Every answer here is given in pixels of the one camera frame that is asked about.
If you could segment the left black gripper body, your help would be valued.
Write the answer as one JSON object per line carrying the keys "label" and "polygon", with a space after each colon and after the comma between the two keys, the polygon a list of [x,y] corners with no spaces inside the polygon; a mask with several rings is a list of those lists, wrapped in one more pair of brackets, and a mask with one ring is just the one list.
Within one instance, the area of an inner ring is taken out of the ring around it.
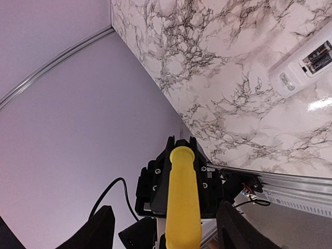
{"label": "left black gripper body", "polygon": [[141,170],[135,211],[141,220],[119,233],[125,248],[199,248],[201,222],[215,219],[224,196],[217,171],[209,172],[196,138],[168,138]]}

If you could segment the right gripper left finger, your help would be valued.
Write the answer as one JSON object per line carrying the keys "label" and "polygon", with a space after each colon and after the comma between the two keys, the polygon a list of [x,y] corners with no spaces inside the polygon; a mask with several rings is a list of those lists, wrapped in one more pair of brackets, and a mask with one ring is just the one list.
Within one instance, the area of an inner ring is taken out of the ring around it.
{"label": "right gripper left finger", "polygon": [[71,238],[58,249],[113,248],[115,216],[109,205],[102,206]]}

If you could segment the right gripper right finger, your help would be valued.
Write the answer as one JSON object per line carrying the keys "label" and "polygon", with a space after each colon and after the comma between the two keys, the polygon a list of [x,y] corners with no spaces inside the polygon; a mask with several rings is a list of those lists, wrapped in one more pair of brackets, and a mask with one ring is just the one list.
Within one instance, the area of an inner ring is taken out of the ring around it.
{"label": "right gripper right finger", "polygon": [[219,248],[280,249],[261,234],[229,202],[219,204],[216,213]]}

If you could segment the yellow handled screwdriver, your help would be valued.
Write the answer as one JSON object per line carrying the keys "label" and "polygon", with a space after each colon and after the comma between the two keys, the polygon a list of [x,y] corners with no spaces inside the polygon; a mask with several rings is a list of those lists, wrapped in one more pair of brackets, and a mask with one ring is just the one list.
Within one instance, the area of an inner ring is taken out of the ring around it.
{"label": "yellow handled screwdriver", "polygon": [[194,152],[186,146],[172,150],[169,176],[166,248],[199,248],[202,239]]}

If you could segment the white remote control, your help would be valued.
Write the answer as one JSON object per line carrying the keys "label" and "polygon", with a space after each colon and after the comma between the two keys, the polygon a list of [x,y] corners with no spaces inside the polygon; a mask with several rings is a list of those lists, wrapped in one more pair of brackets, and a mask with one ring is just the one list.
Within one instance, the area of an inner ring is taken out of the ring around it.
{"label": "white remote control", "polygon": [[331,72],[331,63],[312,74],[310,71],[312,63],[303,62],[304,58],[327,40],[331,44],[331,22],[270,72],[269,82],[281,97],[288,98]]}

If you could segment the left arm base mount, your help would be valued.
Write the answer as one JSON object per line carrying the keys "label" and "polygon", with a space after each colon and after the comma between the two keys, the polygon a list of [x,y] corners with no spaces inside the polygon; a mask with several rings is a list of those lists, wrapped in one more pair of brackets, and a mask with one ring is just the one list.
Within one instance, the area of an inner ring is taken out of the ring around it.
{"label": "left arm base mount", "polygon": [[263,192],[263,185],[258,176],[252,173],[241,173],[229,170],[221,170],[223,197],[219,201],[235,203],[235,198],[242,194],[248,203],[267,206],[266,201],[258,200],[257,193]]}

